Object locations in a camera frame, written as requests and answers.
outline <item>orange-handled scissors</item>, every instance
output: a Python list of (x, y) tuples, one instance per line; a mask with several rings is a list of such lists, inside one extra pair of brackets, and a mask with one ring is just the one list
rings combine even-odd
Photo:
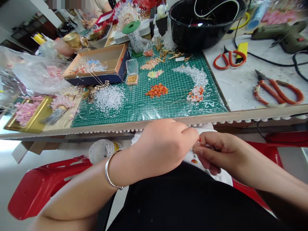
[[(304, 101), (304, 95), (303, 93), (296, 87), (294, 87), (293, 85), (280, 81), (280, 80), (274, 80), (274, 79), (270, 79), (268, 77), (266, 77), (264, 74), (262, 74), (261, 72), (255, 70), (257, 75), (258, 75), (258, 85), (255, 86), (254, 90), (253, 90), (253, 95), (256, 98), (256, 100), (260, 101), (261, 103), (263, 103), (264, 105), (268, 106), (268, 107), (284, 107), (286, 105), (286, 103), (288, 104), (300, 104)], [(265, 83), (265, 81), (269, 81), (269, 83), (272, 85), (272, 87), (275, 89), (275, 91), (272, 90), (272, 88), (267, 85)], [(280, 86), (289, 88), (291, 91), (293, 91), (297, 97), (297, 101), (292, 101), (290, 100), (280, 89)], [(266, 90), (272, 97), (274, 97), (277, 102), (279, 104), (272, 104), (269, 102), (266, 102), (265, 100), (263, 100), (260, 96), (259, 96), (259, 92), (260, 92), (260, 87), (262, 87), (264, 90)]]
[[(232, 66), (232, 67), (239, 67), (239, 66), (242, 66), (244, 63), (246, 63), (247, 61), (247, 57), (244, 53), (240, 52), (240, 51), (233, 51), (233, 53), (241, 56), (243, 58), (243, 61), (239, 64), (234, 64), (233, 61), (232, 61), (232, 52), (231, 51), (228, 51), (226, 46), (224, 46), (224, 52), (220, 55), (217, 56), (217, 58), (214, 60), (214, 67), (217, 69), (217, 70), (226, 70), (229, 68), (229, 66)], [(218, 66), (216, 64), (217, 60), (222, 56), (226, 66), (225, 67), (221, 67), (221, 66)]]

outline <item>gold tray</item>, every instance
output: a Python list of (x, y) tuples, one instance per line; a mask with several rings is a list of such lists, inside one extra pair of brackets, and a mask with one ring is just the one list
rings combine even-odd
[[(9, 122), (7, 122), (7, 124), (4, 126), (4, 129), (25, 133), (41, 133), (45, 127), (45, 124), (42, 124), (40, 121), (52, 114), (52, 108), (50, 107), (52, 100), (52, 98), (44, 96), (41, 104), (25, 127), (20, 126), (19, 122), (15, 119), (16, 113), (14, 113)], [(25, 99), (22, 104), (25, 102), (32, 102), (32, 100)]]

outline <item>green cutting mat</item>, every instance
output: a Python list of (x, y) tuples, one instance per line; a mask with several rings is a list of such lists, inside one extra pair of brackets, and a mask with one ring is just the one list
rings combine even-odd
[[(97, 110), (94, 104), (88, 104), (86, 100), (80, 104), (80, 113), (76, 115), (71, 127), (83, 127), (101, 124), (126, 123), (162, 118), (176, 118), (185, 116), (198, 116), (227, 112), (227, 108), (215, 85), (211, 71), (209, 70), (203, 55), (194, 54), (188, 60), (189, 65), (204, 69), (209, 80), (204, 91), (204, 100), (200, 103), (191, 103), (186, 100), (188, 93), (193, 89), (194, 83), (185, 73), (174, 72), (172, 69), (186, 65), (184, 61), (176, 62), (168, 60), (172, 55), (167, 55), (166, 63), (159, 63), (150, 71), (163, 70), (164, 73), (157, 79), (148, 78), (149, 70), (140, 70), (140, 67), (151, 57), (141, 56), (136, 58), (139, 66), (139, 81), (137, 85), (127, 86), (121, 83), (125, 89), (125, 99), (119, 111), (109, 113), (108, 116)], [(169, 93), (153, 99), (146, 96), (152, 85), (162, 83), (169, 89)]]

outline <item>silver bangle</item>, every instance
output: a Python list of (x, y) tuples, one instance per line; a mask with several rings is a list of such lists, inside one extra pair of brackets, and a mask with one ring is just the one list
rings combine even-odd
[(110, 178), (109, 178), (109, 175), (108, 175), (109, 162), (110, 162), (110, 160), (111, 160), (111, 158), (113, 157), (114, 154), (112, 154), (112, 155), (109, 157), (109, 159), (107, 160), (107, 162), (106, 162), (106, 165), (105, 165), (105, 175), (106, 175), (107, 180), (109, 181), (109, 183), (110, 183), (112, 186), (114, 186), (114, 187), (119, 188), (120, 190), (122, 190), (123, 187), (119, 187), (119, 186), (114, 185), (114, 184), (111, 182), (111, 180), (110, 180)]

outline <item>table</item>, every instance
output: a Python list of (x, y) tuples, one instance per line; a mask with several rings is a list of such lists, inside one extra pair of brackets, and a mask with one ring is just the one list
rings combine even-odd
[[(302, 32), (302, 35), (308, 37), (308, 29)], [(273, 42), (272, 40), (263, 41), (252, 41), (247, 36), (241, 36), (236, 39), (237, 43), (248, 41), (249, 51), (253, 52), (262, 57), (266, 57), (270, 60), (276, 61), (278, 63), (291, 64), (291, 55), (284, 53), (280, 46), (268, 49), (268, 47)], [(255, 59), (253, 57), (248, 57), (248, 61), (245, 65), (234, 69), (228, 69), (225, 71), (218, 71), (213, 68), (213, 60), (215, 57), (222, 53), (223, 45), (229, 50), (234, 50), (231, 40), (223, 40), (218, 45), (203, 51), (207, 62), (212, 68), (212, 73), (216, 78), (218, 87), (221, 89), (224, 98), (226, 99), (229, 107), (229, 112), (211, 114), (211, 115), (199, 115), (199, 116), (189, 116), (189, 117), (179, 117), (176, 118), (177, 121), (183, 122), (185, 124), (193, 125), (202, 123), (233, 123), (245, 121), (247, 123), (254, 121), (267, 121), (269, 118), (275, 120), (279, 119), (290, 119), (291, 115), (296, 114), (308, 114), (308, 87), (307, 82), (300, 79), (296, 74), (293, 67), (280, 68), (267, 64), (261, 60)], [(307, 57), (302, 55), (298, 56), (298, 61), (307, 61)], [(267, 108), (260, 104), (253, 98), (252, 91), (254, 86), (257, 84), (257, 78), (254, 73), (254, 69), (257, 69), (271, 77), (273, 79), (280, 79), (288, 81), (289, 83), (300, 88), (305, 95), (305, 100), (300, 105), (286, 106), (283, 108)], [(308, 76), (308, 65), (301, 66), (301, 72), (303, 75)], [(284, 90), (287, 95), (292, 97), (293, 95)], [(262, 93), (262, 97), (265, 100), (274, 102), (267, 93)], [(31, 137), (48, 137), (56, 135), (70, 135), (70, 134), (83, 134), (83, 133), (123, 133), (128, 131), (142, 130), (149, 121), (138, 121), (129, 123), (119, 123), (119, 124), (106, 124), (106, 125), (95, 125), (86, 127), (75, 127), (70, 128), (71, 122), (64, 127), (67, 123), (69, 112), (67, 112), (63, 118), (61, 118), (54, 126), (46, 126), (41, 134), (31, 134), (31, 133), (19, 133), (8, 130), (0, 130), (0, 139), (24, 139)], [(306, 119), (306, 115), (298, 116), (300, 119)], [(9, 120), (7, 116), (3, 116), (0, 120), (0, 127), (3, 127)]]

